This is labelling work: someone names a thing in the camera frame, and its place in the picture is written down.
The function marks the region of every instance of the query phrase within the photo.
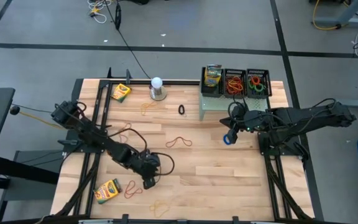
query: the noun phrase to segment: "gray floor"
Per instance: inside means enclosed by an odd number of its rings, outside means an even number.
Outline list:
[[[320,31],[310,24],[313,5],[307,0],[275,0],[288,51],[352,53],[358,28]],[[0,0],[0,10],[6,1]],[[146,6],[122,2],[121,32],[131,46],[202,47],[280,51],[268,0],[152,0]],[[335,15],[343,5],[318,9]],[[0,43],[123,46],[112,24],[97,24],[86,15],[86,1],[13,0],[0,21]],[[135,52],[152,77],[194,78],[202,66],[269,69],[290,92],[283,59],[274,55]],[[323,98],[358,99],[358,58],[290,57],[302,107]],[[128,51],[1,49],[0,87],[16,89],[14,102],[52,110],[70,98],[76,78],[144,74]],[[358,223],[358,109],[349,128],[324,128],[308,134],[324,219]],[[47,114],[37,114],[48,119]],[[65,132],[23,116],[8,116],[0,136],[0,156],[13,159],[16,150],[61,149]],[[51,200],[12,202],[4,220],[47,214]]]

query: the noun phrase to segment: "wooden table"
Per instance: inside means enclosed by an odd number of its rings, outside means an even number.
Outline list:
[[[93,105],[98,89],[98,79],[83,80],[79,100],[88,105],[85,115],[92,117]],[[109,133],[131,123],[147,140],[152,152],[169,154],[175,160],[175,170],[163,176],[155,187],[143,190],[126,199],[124,194],[99,205],[93,200],[91,218],[121,218],[129,214],[131,219],[164,220],[273,220],[269,185],[264,158],[260,155],[256,133],[239,133],[234,145],[223,143],[228,128],[219,123],[227,117],[224,112],[207,112],[204,121],[198,117],[199,86],[167,85],[168,96],[157,106],[150,107],[145,116],[140,113],[143,103],[153,102],[147,85],[130,85],[132,93],[123,103],[110,102],[108,113]],[[271,107],[288,106],[282,82],[272,82],[273,97]],[[178,106],[186,109],[186,116],[178,114]],[[125,133],[128,144],[141,150],[142,140],[134,133]],[[165,143],[181,136],[193,142],[191,147],[178,142],[172,148]],[[83,153],[73,153],[66,159],[57,185],[51,213],[59,211],[78,186]],[[160,157],[162,172],[171,169],[172,163]],[[305,211],[313,217],[313,209],[306,184],[302,162],[295,156],[282,157],[287,189]],[[109,179],[117,178],[123,190],[130,180],[142,187],[142,179],[131,170],[126,170],[102,154],[96,186]],[[278,203],[281,217],[284,217],[283,203],[278,190]],[[160,204],[153,212],[150,206]],[[85,210],[85,200],[81,212]]]

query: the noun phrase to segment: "wire basket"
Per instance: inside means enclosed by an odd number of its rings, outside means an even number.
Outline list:
[[[203,67],[203,71],[201,72],[201,94],[202,96],[208,96],[208,97],[215,97],[215,98],[219,98],[223,95],[223,79],[221,78],[219,83],[214,86],[214,87],[210,87],[210,86],[206,86],[204,84],[205,81],[205,67]]]
[[[256,91],[252,88],[251,78],[259,77],[260,83],[263,85],[262,91]],[[266,99],[272,96],[272,84],[270,83],[270,75],[268,70],[248,69],[247,70],[247,95],[249,98]]]
[[[247,70],[239,70],[239,69],[231,69],[231,68],[225,69],[223,74],[223,95],[226,98],[233,98],[233,94],[227,91],[229,87],[228,84],[230,79],[234,77],[238,77],[241,80],[242,90],[240,94],[235,95],[235,98],[241,99],[247,96],[247,88],[244,82],[246,76],[247,76]]]

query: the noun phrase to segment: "white light bulb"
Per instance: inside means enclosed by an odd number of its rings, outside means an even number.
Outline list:
[[[162,86],[162,79],[159,77],[155,77],[152,79],[153,88],[159,89]]]

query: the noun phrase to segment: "orange rubber band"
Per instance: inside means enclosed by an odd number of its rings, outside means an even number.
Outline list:
[[[260,83],[260,78],[259,78],[259,77],[252,77],[252,78],[251,78],[251,82],[252,82],[252,84],[254,84],[254,85],[259,85],[259,83]]]

